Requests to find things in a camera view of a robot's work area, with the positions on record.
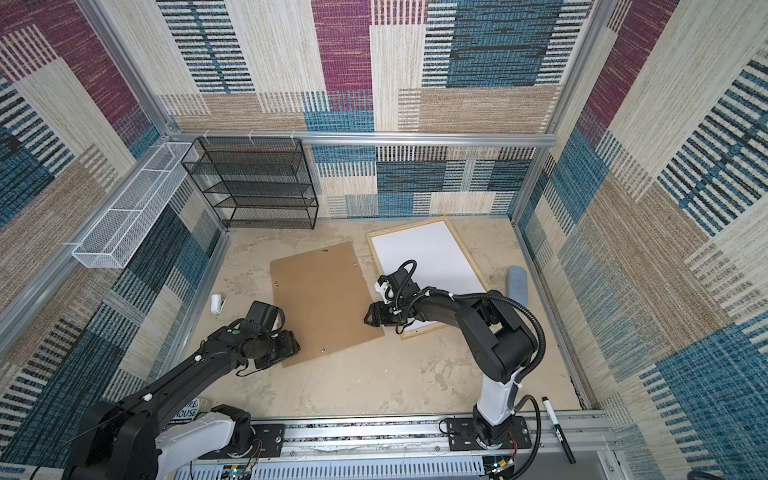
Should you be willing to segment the dark photo print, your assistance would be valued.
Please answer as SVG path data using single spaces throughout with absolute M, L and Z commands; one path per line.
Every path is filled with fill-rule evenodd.
M 368 236 L 368 242 L 380 276 L 398 269 L 414 269 L 412 279 L 423 291 L 412 322 L 394 327 L 402 336 L 411 337 L 442 326 L 461 327 L 466 334 L 480 338 L 492 336 L 483 317 L 483 303 L 459 301 L 461 294 L 487 291 L 488 284 L 448 220 L 374 232 Z

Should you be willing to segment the brown frame backing board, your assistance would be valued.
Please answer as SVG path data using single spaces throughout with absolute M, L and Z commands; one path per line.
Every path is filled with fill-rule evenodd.
M 300 345 L 284 367 L 384 336 L 364 323 L 370 295 L 353 244 L 340 243 L 270 263 L 274 304 Z

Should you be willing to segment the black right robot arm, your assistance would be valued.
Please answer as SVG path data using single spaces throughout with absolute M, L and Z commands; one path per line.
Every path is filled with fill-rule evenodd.
M 401 335 L 417 321 L 459 329 L 483 374 L 481 394 L 473 407 L 476 443 L 499 448 L 507 438 L 521 383 L 541 363 L 546 336 L 539 320 L 520 302 L 496 290 L 452 293 L 414 280 L 417 262 L 405 261 L 375 283 L 381 299 L 372 303 L 364 323 L 392 326 Z

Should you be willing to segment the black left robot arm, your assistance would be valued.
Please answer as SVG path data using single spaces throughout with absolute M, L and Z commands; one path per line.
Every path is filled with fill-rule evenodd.
M 266 370 L 296 355 L 300 346 L 285 327 L 282 309 L 255 301 L 246 316 L 217 329 L 186 360 L 144 389 L 83 415 L 77 435 L 65 442 L 65 479 L 162 479 L 211 452 L 251 455 L 257 448 L 249 413 L 219 406 L 171 429 L 183 407 L 215 383 L 248 367 Z

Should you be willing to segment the small white plastic device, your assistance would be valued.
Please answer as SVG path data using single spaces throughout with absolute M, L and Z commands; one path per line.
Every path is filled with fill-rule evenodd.
M 210 297 L 210 311 L 213 315 L 220 315 L 223 312 L 226 298 L 222 294 L 212 294 Z

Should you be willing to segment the colourful treehouse book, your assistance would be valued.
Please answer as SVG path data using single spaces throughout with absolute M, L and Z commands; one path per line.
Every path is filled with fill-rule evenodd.
M 195 420 L 197 415 L 201 412 L 201 401 L 199 398 L 193 398 L 188 404 L 186 404 L 176 415 L 174 415 L 168 422 L 168 426 L 182 425 L 190 423 Z

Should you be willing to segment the grey blue oval case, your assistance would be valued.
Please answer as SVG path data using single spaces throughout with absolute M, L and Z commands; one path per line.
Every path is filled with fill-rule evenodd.
M 528 273 L 521 266 L 511 266 L 506 276 L 506 296 L 523 307 L 528 307 Z

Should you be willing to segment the black marker pen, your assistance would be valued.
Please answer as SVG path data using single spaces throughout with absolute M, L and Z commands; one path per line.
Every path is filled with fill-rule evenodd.
M 549 417 L 549 420 L 550 420 L 550 422 L 552 424 L 553 431 L 554 431 L 554 433 L 555 433 L 555 435 L 556 435 L 556 437 L 558 439 L 558 442 L 559 442 L 559 444 L 560 444 L 564 454 L 566 455 L 566 458 L 567 458 L 568 462 L 571 465 L 576 464 L 577 460 L 575 458 L 575 455 L 573 454 L 573 451 L 572 451 L 572 449 L 570 447 L 570 444 L 569 444 L 569 442 L 567 440 L 567 437 L 566 437 L 566 435 L 564 433 L 564 430 L 562 429 L 562 426 L 561 426 L 561 424 L 559 422 L 559 419 L 557 417 L 556 411 L 553 408 L 553 405 L 552 405 L 551 401 L 549 400 L 548 397 L 543 397 L 542 398 L 542 402 L 543 402 L 543 405 L 545 407 L 546 413 L 547 413 L 547 415 Z

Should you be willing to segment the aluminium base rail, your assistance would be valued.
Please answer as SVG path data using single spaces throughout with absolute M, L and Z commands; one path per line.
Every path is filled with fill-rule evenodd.
M 520 413 L 501 448 L 470 438 L 468 414 L 256 418 L 259 453 L 210 454 L 173 479 L 629 479 L 598 411 L 561 411 L 572 452 L 548 417 Z

